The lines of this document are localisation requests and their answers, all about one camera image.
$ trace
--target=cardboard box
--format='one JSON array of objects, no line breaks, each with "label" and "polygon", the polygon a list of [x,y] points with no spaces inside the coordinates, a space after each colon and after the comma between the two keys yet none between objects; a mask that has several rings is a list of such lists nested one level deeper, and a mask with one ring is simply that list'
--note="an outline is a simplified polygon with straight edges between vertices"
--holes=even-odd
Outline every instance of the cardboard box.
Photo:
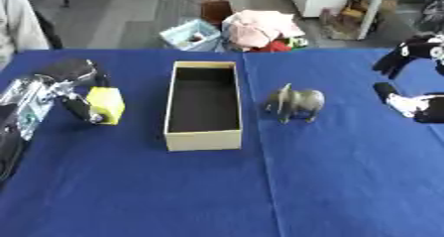
[{"label": "cardboard box", "polygon": [[240,149],[241,113],[234,62],[174,64],[164,129],[169,151]]}]

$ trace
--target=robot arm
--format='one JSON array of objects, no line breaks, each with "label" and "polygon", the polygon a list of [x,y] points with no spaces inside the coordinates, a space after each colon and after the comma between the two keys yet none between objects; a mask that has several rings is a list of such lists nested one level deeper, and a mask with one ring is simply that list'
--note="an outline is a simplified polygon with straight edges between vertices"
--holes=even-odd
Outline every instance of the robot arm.
[{"label": "robot arm", "polygon": [[444,75],[444,35],[413,37],[380,59],[373,70],[387,75],[389,79],[395,79],[416,59],[434,60],[436,70]]},{"label": "robot arm", "polygon": [[66,59],[20,77],[0,95],[0,183],[11,176],[35,131],[56,99],[81,120],[106,121],[74,89],[81,85],[109,86],[107,75],[89,59]]},{"label": "robot arm", "polygon": [[[444,75],[444,35],[414,37],[397,46],[380,59],[373,70],[395,79],[416,59],[432,59],[436,70]],[[444,93],[428,93],[416,97],[399,95],[389,83],[376,83],[374,89],[381,101],[420,123],[444,123]]]}]

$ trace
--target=bag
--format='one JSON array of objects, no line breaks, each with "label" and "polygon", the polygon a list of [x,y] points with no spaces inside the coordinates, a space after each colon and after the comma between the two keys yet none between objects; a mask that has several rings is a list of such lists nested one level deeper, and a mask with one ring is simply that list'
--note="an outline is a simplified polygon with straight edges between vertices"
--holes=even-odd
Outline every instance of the bag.
[{"label": "bag", "polygon": [[422,9],[415,27],[421,32],[440,33],[444,30],[444,0],[431,0]]}]

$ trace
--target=person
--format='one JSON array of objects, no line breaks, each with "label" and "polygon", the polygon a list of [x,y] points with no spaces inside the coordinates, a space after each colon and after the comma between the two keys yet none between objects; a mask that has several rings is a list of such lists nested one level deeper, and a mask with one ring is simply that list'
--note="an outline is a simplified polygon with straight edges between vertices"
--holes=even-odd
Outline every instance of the person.
[{"label": "person", "polygon": [[28,0],[0,0],[0,70],[15,53],[49,48]]}]

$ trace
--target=pink cloth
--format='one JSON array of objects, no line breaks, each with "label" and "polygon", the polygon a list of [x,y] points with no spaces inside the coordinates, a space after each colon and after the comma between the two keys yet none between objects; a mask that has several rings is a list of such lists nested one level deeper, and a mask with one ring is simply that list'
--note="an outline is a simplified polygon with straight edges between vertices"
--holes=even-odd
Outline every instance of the pink cloth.
[{"label": "pink cloth", "polygon": [[230,41],[241,48],[263,48],[277,37],[305,35],[293,22],[294,15],[278,11],[238,12],[227,18]]}]

